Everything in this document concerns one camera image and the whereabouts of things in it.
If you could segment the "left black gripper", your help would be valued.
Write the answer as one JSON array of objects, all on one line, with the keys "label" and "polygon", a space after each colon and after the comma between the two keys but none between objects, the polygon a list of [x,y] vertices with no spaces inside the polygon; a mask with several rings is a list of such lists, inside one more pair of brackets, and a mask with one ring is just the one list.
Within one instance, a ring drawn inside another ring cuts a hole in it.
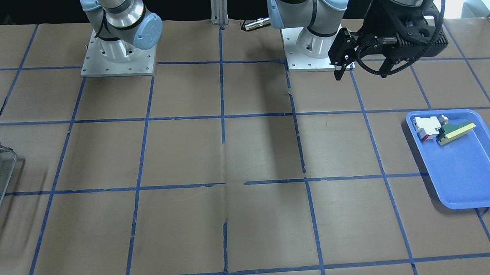
[{"label": "left black gripper", "polygon": [[[405,6],[392,0],[373,0],[361,27],[362,43],[376,37],[389,38],[389,44],[377,42],[365,48],[363,55],[382,54],[385,57],[379,73],[387,77],[400,61],[412,59],[433,38],[440,18],[440,11],[432,0],[424,0],[417,6]],[[356,55],[359,33],[341,28],[329,49],[328,56],[333,65],[334,76],[340,81],[347,66],[358,59]]]}]

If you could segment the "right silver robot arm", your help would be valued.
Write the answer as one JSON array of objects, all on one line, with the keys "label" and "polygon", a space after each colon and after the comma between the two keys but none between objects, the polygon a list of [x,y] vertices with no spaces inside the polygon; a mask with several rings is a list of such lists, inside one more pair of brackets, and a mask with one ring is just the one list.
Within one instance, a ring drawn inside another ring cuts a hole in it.
[{"label": "right silver robot arm", "polygon": [[79,0],[93,26],[92,41],[111,62],[128,62],[140,51],[155,47],[163,23],[143,0]]}]

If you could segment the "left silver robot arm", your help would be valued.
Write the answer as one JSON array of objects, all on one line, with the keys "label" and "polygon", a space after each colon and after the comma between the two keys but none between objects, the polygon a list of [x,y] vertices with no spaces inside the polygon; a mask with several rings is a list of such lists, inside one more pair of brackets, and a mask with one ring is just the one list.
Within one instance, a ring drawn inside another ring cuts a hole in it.
[{"label": "left silver robot arm", "polygon": [[330,59],[337,80],[348,65],[387,77],[449,45],[443,30],[446,0],[372,0],[360,30],[340,27],[349,0],[267,0],[276,29],[301,28],[306,56]]}]

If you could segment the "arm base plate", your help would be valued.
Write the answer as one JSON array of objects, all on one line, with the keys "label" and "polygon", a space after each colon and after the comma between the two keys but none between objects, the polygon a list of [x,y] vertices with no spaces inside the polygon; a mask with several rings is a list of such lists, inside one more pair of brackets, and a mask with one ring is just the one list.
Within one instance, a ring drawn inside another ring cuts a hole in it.
[{"label": "arm base plate", "polygon": [[332,71],[342,67],[328,55],[336,35],[314,36],[307,28],[281,29],[283,47],[290,72]]},{"label": "arm base plate", "polygon": [[157,46],[141,50],[123,41],[104,41],[92,31],[82,77],[152,76]]}]

